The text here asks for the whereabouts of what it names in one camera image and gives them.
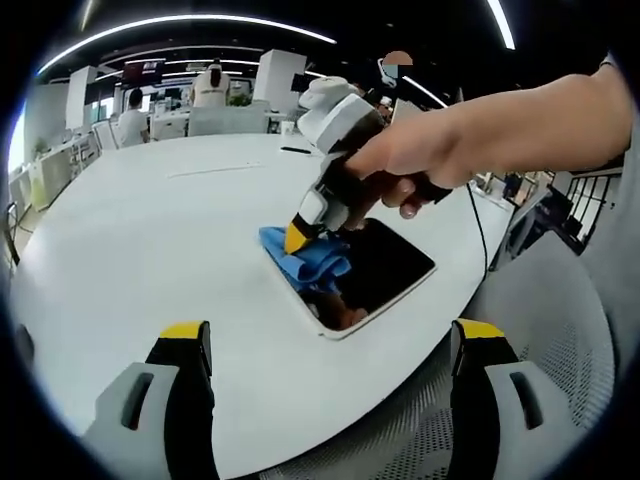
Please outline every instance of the black screen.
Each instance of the black screen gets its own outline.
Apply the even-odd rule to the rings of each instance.
[[[84,104],[89,105],[93,102],[99,102],[103,98],[113,97],[115,88],[115,79],[111,78],[88,84],[84,94]]]
[[[176,100],[181,100],[182,92],[179,88],[167,88],[164,91],[164,98],[175,98]]]
[[[156,85],[162,82],[163,62],[137,62],[124,66],[122,85],[124,88]]]
[[[435,263],[379,220],[361,230],[340,231],[349,245],[351,270],[338,277],[339,293],[299,292],[316,318],[331,330],[346,330],[402,295],[435,268]]]
[[[312,78],[307,75],[296,73],[293,76],[293,81],[291,82],[291,91],[300,93],[306,92],[309,88],[311,80]]]

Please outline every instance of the white table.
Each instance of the white table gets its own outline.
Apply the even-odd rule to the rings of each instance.
[[[258,228],[287,224],[318,174],[319,157],[280,152],[279,141],[218,135],[105,152],[52,205],[23,254],[12,308],[72,431],[86,430],[98,395],[164,328],[208,320],[216,465],[222,478],[248,474],[361,418],[447,333],[483,273],[467,192],[412,221],[374,209],[438,269],[358,332],[327,340],[258,243]],[[511,209],[476,202],[492,256]]]

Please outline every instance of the black cable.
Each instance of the black cable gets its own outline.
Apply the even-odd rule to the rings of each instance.
[[[471,206],[473,207],[473,213],[476,216],[476,222],[478,222],[478,229],[480,230],[480,238],[482,239],[482,250],[484,251],[484,275],[482,275],[482,281],[487,278],[489,272],[489,255],[487,255],[487,242],[484,239],[484,230],[482,230],[482,223],[480,223],[480,215],[478,215],[478,208],[476,207],[476,200],[473,198],[473,192],[471,187],[467,183],[467,192],[469,192],[469,199],[471,199]]]
[[[20,224],[18,224],[18,228],[19,228],[20,230],[23,230],[23,231],[25,231],[25,232],[30,233],[30,234],[32,234],[32,235],[33,235],[33,230],[29,230],[28,228],[24,228],[24,227],[23,227],[22,225],[20,225]]]
[[[13,227],[9,226],[9,219],[13,218]],[[16,204],[11,202],[7,207],[7,230],[9,230],[11,240],[15,241],[16,233],[18,231],[18,214],[16,213]]]

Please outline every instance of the ceiling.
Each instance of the ceiling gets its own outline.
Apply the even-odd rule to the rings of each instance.
[[[567,0],[501,0],[516,45],[505,48],[487,0],[371,2],[273,0],[87,0],[50,43],[47,60],[106,29],[165,15],[216,13],[272,20],[331,37],[336,44],[278,28],[227,21],[147,25],[92,42],[48,69],[40,81],[68,77],[86,65],[120,70],[129,59],[213,58],[259,61],[260,51],[184,49],[193,45],[272,48],[304,54],[309,70],[366,84],[374,60],[391,50],[409,52],[416,80],[441,98],[463,87],[466,98],[532,87],[571,72],[589,73],[605,55],[598,31]],[[168,49],[159,54],[144,54]],[[175,71],[184,65],[175,65]],[[255,67],[233,65],[247,76]]]

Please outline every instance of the person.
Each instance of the person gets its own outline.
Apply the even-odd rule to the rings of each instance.
[[[504,176],[504,190],[502,191],[502,198],[505,200],[515,200],[516,195],[522,187],[522,176],[515,172],[507,173]]]
[[[191,89],[191,104],[196,108],[224,107],[229,94],[229,76],[216,59],[196,77]]]
[[[591,75],[569,75],[531,90],[498,93],[392,124],[345,167],[376,172],[390,187],[352,213],[354,228],[379,199],[410,219],[425,203],[407,178],[424,172],[454,188],[480,172],[574,171],[600,167],[626,151],[616,209],[580,257],[609,319],[624,375],[640,337],[640,123],[625,78],[608,56]]]
[[[140,111],[142,90],[136,88],[129,95],[129,109],[120,115],[118,123],[120,148],[149,143],[147,117]]]

